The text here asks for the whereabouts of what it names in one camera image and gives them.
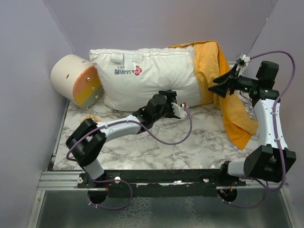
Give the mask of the white pillow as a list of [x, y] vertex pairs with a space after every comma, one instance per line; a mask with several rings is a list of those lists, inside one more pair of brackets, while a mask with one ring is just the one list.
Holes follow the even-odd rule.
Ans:
[[91, 63], [104, 88], [104, 103], [118, 111], [136, 111], [159, 91], [177, 93], [177, 102], [201, 102], [194, 74], [194, 48], [92, 49]]

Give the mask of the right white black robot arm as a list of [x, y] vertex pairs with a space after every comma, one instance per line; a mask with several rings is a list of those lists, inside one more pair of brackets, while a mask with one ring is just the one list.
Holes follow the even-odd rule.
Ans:
[[218, 174], [228, 186], [236, 177], [249, 177], [279, 183], [296, 161], [288, 149], [280, 122], [280, 93], [273, 89], [279, 65], [262, 61], [255, 79], [242, 75], [249, 61], [237, 60], [233, 68], [213, 80], [209, 91], [225, 98], [235, 90], [249, 94], [259, 127], [259, 146], [244, 161], [227, 161]]

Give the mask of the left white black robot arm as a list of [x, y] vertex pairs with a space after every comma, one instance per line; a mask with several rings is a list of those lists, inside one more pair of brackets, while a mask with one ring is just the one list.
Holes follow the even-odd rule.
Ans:
[[97, 157], [106, 142], [146, 132], [163, 117], [181, 119], [187, 116], [186, 104], [178, 105], [176, 95], [172, 90], [159, 91], [146, 106], [123, 119], [102, 123], [88, 118], [77, 127], [67, 139], [66, 146], [89, 176], [92, 186], [101, 187], [105, 181], [105, 171]]

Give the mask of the small orange patterned card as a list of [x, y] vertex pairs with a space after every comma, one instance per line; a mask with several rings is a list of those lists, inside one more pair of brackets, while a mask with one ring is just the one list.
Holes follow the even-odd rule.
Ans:
[[96, 116], [89, 114], [87, 115], [80, 123], [84, 122], [87, 119], [91, 119], [92, 121], [94, 121], [95, 123], [97, 122], [101, 122]]

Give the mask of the white cylinder with orange lid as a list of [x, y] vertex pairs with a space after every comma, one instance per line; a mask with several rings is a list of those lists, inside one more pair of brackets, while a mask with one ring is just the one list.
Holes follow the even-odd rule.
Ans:
[[95, 104], [104, 92], [94, 65], [74, 54], [54, 65], [50, 81], [58, 93], [81, 108]]

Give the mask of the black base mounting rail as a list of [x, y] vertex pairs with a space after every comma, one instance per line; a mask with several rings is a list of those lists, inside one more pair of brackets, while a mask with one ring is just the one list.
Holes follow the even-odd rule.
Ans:
[[101, 182], [79, 175], [77, 187], [111, 198], [217, 196], [218, 187], [243, 187], [245, 182], [220, 169], [106, 170]]

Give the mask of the aluminium frame rail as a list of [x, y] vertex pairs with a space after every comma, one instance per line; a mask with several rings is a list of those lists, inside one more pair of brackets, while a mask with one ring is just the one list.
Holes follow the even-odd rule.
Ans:
[[[271, 189], [278, 188], [280, 183], [268, 182], [265, 180], [253, 180], [253, 178], [236, 178], [235, 181], [228, 181], [224, 183], [223, 181], [216, 180], [215, 174], [218, 169], [209, 169], [207, 171], [207, 176], [202, 178], [199, 175], [194, 175], [192, 179], [159, 179], [152, 180], [153, 177], [160, 177], [159, 174], [153, 174], [153, 170], [139, 171], [139, 173], [144, 173], [147, 179], [142, 179], [140, 177], [135, 177], [131, 179], [131, 176], [136, 173], [136, 170], [118, 170], [110, 171], [113, 174], [110, 175], [111, 184], [119, 184], [122, 181], [126, 181], [130, 185], [147, 186], [149, 184], [158, 184], [160, 186], [186, 186], [195, 183], [202, 183], [203, 187], [225, 187], [227, 185], [236, 186], [267, 186]], [[91, 180], [85, 180], [82, 176], [84, 173], [82, 171], [43, 171], [40, 175], [38, 181], [38, 190], [76, 190], [76, 189], [98, 189], [97, 183]]]

